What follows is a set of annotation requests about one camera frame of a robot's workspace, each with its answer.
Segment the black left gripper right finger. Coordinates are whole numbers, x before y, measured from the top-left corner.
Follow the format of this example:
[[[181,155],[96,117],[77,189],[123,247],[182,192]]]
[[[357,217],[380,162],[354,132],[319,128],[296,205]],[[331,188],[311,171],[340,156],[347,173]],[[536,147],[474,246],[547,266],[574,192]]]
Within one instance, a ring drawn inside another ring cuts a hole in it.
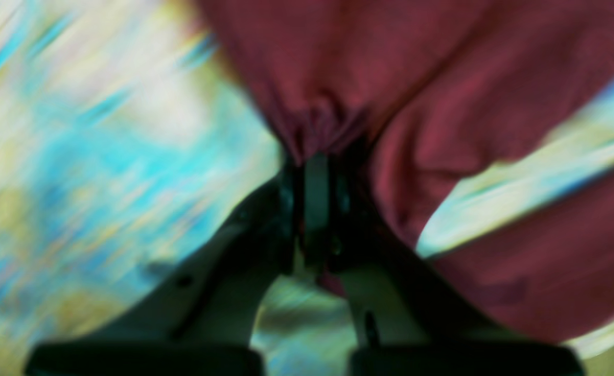
[[[378,216],[341,164],[330,165],[330,269],[352,311],[349,375],[584,375],[574,353],[531,340],[476,309]]]

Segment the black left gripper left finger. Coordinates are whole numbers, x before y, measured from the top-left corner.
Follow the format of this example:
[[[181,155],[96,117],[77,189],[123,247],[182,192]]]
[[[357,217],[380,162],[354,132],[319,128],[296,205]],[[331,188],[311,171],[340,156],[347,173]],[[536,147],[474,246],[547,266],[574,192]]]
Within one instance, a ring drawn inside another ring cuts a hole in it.
[[[250,347],[267,290],[328,223],[330,162],[288,162],[205,245],[110,323],[37,345],[26,375],[265,375]]]

